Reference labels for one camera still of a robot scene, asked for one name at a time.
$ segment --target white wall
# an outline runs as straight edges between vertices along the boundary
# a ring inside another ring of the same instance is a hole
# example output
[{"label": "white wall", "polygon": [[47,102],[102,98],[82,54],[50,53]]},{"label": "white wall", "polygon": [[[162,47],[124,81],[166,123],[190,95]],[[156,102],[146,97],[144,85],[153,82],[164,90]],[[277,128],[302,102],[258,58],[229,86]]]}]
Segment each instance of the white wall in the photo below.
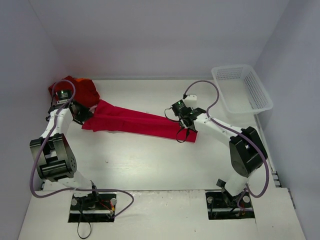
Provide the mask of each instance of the white wall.
[{"label": "white wall", "polygon": [[289,0],[30,0],[71,74],[210,77],[254,65]]},{"label": "white wall", "polygon": [[28,0],[0,1],[0,53],[0,239],[14,240],[31,197],[29,142],[45,129],[48,86],[67,72]]},{"label": "white wall", "polygon": [[255,65],[274,103],[259,117],[308,240],[320,235],[319,13],[319,0],[290,0]]}]

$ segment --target laundry basket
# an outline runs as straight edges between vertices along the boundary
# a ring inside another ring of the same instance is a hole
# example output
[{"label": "laundry basket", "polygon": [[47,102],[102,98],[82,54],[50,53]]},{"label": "laundry basket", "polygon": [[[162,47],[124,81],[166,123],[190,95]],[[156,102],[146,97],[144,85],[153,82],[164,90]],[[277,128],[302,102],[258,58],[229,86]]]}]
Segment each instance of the laundry basket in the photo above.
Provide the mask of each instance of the laundry basket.
[{"label": "laundry basket", "polygon": [[230,114],[258,114],[274,106],[252,66],[219,66],[211,73],[220,100]]}]

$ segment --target red cloth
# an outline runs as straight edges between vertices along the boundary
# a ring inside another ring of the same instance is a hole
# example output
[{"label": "red cloth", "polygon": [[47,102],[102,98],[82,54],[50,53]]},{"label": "red cloth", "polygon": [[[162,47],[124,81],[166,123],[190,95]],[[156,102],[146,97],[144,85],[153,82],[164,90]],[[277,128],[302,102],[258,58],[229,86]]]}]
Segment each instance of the red cloth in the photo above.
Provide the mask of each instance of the red cloth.
[{"label": "red cloth", "polygon": [[[140,111],[113,106],[100,100],[93,117],[87,120],[82,129],[96,131],[122,131],[135,134],[151,135],[167,139],[176,139],[180,126],[165,117]],[[197,133],[190,131],[188,142],[196,141]],[[177,139],[186,138],[186,129],[182,130]]]},{"label": "red cloth", "polygon": [[[96,90],[96,87],[91,79],[87,78],[73,78],[72,76],[67,76],[64,78],[72,82],[75,86],[75,96],[74,100],[79,104],[91,108],[94,105],[97,105],[100,100],[99,93]],[[52,94],[53,84],[49,87],[50,95]],[[70,83],[62,81],[55,86],[54,89],[56,92],[61,90],[73,90]]]}]

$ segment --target white table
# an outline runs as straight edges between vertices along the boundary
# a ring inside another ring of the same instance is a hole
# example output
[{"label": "white table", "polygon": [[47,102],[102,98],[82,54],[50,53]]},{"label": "white table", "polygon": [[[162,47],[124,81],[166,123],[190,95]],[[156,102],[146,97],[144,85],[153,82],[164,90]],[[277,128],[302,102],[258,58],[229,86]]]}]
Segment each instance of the white table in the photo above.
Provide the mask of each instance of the white table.
[{"label": "white table", "polygon": [[[192,82],[99,80],[94,84],[101,99],[115,106],[163,116],[164,109],[180,100]],[[203,109],[216,98],[208,83],[194,85],[189,93],[197,94],[198,107]],[[235,126],[257,128],[253,115],[227,117],[221,102],[210,114]],[[233,172],[229,149],[214,137],[198,134],[196,143],[178,143],[132,133],[81,130],[73,122],[67,140],[85,177],[99,188],[133,191],[136,198],[114,223],[94,223],[90,239],[304,239],[288,191],[276,188],[272,177],[266,194],[252,200],[255,220],[208,220],[204,190],[218,189],[217,180],[226,181]],[[264,182],[261,167],[249,184],[258,193]],[[47,182],[44,190],[59,188]],[[20,239],[78,239],[76,224],[67,223],[71,196],[64,192],[48,199],[32,198]],[[117,198],[118,210],[129,201],[123,194]]]}]

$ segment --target crumpled red cloth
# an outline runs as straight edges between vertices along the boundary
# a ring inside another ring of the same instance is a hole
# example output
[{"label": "crumpled red cloth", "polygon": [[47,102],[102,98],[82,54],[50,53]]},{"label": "crumpled red cloth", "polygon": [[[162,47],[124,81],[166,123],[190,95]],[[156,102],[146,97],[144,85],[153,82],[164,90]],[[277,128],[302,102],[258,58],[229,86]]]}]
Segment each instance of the crumpled red cloth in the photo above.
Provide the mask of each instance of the crumpled red cloth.
[{"label": "crumpled red cloth", "polygon": [[[67,76],[64,79],[69,80],[75,86],[75,96],[74,100],[79,104],[91,108],[94,105],[97,105],[100,100],[99,93],[96,90],[95,84],[91,79],[88,78],[74,78],[72,76]],[[50,95],[52,94],[53,84],[49,87]],[[58,92],[61,90],[71,90],[73,92],[73,88],[70,83],[62,81],[59,82],[54,91]]]},{"label": "crumpled red cloth", "polygon": [[[177,136],[180,128],[179,123],[163,116],[113,106],[103,100],[99,101],[93,117],[82,125],[82,129],[94,132],[122,131],[183,141],[187,130],[182,130]],[[194,143],[196,137],[197,133],[190,131],[186,141]]]}]

